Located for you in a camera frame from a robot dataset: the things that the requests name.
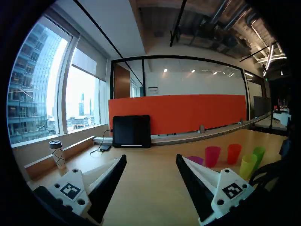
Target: sky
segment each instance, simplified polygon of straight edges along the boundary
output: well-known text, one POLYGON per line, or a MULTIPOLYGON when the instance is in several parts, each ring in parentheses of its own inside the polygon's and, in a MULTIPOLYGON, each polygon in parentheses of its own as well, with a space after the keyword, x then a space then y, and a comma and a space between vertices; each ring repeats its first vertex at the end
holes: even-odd
MULTIPOLYGON (((64 55, 67 41, 62 39, 56 50, 55 56, 50 69, 46 109, 47 115, 52 115, 52 107, 55 103, 55 84, 59 74, 59 66, 64 55)), ((94 94, 97 79, 73 66, 70 66, 67 89, 66 89, 66 112, 67 117, 79 115, 79 102, 81 101, 81 94, 84 93, 84 111, 85 114, 90 113, 90 98, 92 102, 92 111, 94 109, 94 94)))

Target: phone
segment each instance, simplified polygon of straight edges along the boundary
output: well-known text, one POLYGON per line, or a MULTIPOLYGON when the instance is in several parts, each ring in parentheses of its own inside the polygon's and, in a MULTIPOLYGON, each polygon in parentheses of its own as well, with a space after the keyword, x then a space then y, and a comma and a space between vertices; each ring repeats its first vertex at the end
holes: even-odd
POLYGON ((101 145, 99 150, 102 151, 108 151, 111 148, 111 145, 101 145))

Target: skyscraper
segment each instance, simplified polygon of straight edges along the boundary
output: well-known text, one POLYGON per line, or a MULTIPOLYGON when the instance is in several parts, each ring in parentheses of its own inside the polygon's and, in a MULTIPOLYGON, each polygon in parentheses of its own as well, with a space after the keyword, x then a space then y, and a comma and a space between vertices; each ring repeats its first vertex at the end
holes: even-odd
POLYGON ((85 115, 85 108, 84 108, 84 94, 81 95, 81 102, 79 103, 79 115, 85 115))
POLYGON ((89 103, 89 107, 90 107, 90 115, 92 115, 92 102, 91 102, 91 98, 90 98, 90 103, 89 103))
POLYGON ((46 95, 49 73, 62 38, 37 23, 24 41, 12 70, 8 128, 12 144, 49 135, 46 95))

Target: green cup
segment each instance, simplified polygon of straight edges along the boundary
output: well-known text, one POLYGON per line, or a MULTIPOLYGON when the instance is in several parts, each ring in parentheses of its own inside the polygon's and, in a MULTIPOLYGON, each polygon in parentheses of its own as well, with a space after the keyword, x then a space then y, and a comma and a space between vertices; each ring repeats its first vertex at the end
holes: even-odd
POLYGON ((254 171, 258 169, 258 166, 261 163, 263 155, 265 154, 266 149, 264 147, 256 147, 253 150, 253 154, 257 156, 257 162, 254 166, 254 171))
POLYGON ((256 162, 257 156, 254 154, 245 154, 242 157, 242 163, 239 169, 239 175, 242 179, 247 180, 249 178, 256 162))

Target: jar lid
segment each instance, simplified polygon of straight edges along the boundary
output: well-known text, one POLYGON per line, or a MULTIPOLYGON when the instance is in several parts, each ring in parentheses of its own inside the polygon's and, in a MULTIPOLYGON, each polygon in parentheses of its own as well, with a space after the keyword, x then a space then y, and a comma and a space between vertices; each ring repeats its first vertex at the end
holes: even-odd
POLYGON ((49 147, 51 149, 61 148, 62 143, 59 140, 52 140, 49 142, 49 147))

